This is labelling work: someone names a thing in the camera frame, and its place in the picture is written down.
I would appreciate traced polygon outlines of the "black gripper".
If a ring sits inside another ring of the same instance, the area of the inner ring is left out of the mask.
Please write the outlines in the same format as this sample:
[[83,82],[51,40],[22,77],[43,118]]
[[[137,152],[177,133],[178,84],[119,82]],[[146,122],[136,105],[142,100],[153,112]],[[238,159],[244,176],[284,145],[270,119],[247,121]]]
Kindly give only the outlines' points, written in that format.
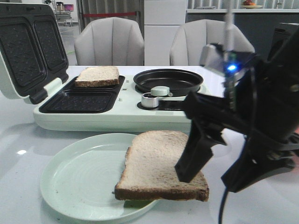
[[221,177],[227,190],[234,193],[295,168],[293,155],[299,150],[299,141],[288,139],[299,126],[299,32],[295,31],[270,61],[254,55],[245,68],[254,69],[255,82],[251,82],[249,71],[238,82],[236,111],[244,120],[251,118],[255,87],[255,127],[276,141],[245,144],[243,157]]

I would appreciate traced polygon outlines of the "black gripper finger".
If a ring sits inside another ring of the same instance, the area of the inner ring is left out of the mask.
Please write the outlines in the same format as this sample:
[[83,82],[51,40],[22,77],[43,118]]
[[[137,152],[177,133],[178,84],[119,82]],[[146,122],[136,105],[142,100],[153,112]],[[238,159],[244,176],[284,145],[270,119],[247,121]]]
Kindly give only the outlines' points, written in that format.
[[212,158],[212,147],[226,145],[223,129],[246,133],[248,122],[229,109],[225,98],[190,92],[182,108],[191,120],[191,129],[175,170],[179,181],[190,182]]

